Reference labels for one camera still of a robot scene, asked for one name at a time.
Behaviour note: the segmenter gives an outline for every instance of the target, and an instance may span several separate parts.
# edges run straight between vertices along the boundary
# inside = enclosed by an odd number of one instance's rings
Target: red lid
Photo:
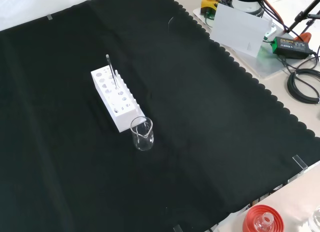
[[[272,232],[283,232],[285,230],[284,221],[280,214],[270,206],[259,204],[249,209],[243,221],[243,232],[257,232],[255,228],[255,219],[264,213],[271,213],[274,217],[274,227]]]

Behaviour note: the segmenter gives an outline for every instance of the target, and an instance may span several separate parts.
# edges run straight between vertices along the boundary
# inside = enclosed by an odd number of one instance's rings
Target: clear plastic clip
[[[292,157],[292,159],[294,159],[294,161],[300,166],[300,168],[302,169],[301,172],[308,169],[308,165],[306,165],[306,163],[299,157],[299,155],[296,154],[295,156]]]

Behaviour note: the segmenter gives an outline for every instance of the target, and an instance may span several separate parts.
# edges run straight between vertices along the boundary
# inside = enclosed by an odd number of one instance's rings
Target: white paper
[[[271,20],[219,4],[210,39],[236,51],[257,57],[264,36],[271,25]]]

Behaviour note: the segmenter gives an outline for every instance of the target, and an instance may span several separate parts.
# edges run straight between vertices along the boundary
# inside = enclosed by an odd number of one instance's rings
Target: yellow device
[[[220,0],[202,0],[201,11],[202,15],[214,16],[217,11],[218,3]]]

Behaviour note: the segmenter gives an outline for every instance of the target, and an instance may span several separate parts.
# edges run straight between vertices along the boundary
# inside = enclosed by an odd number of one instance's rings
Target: orange object
[[[303,39],[303,41],[304,41],[304,42],[307,42],[307,43],[309,43],[309,41],[311,40],[311,36],[312,36],[312,35],[311,35],[311,33],[309,33],[309,32],[305,32],[305,33],[300,34],[301,39]],[[295,37],[294,40],[295,40],[295,41],[300,41],[300,39],[299,39],[298,36]]]
[[[242,224],[243,232],[257,232],[255,228],[255,219],[264,213],[271,213],[274,218],[274,227],[272,232],[284,232],[285,225],[280,214],[270,206],[259,204],[249,209]]]

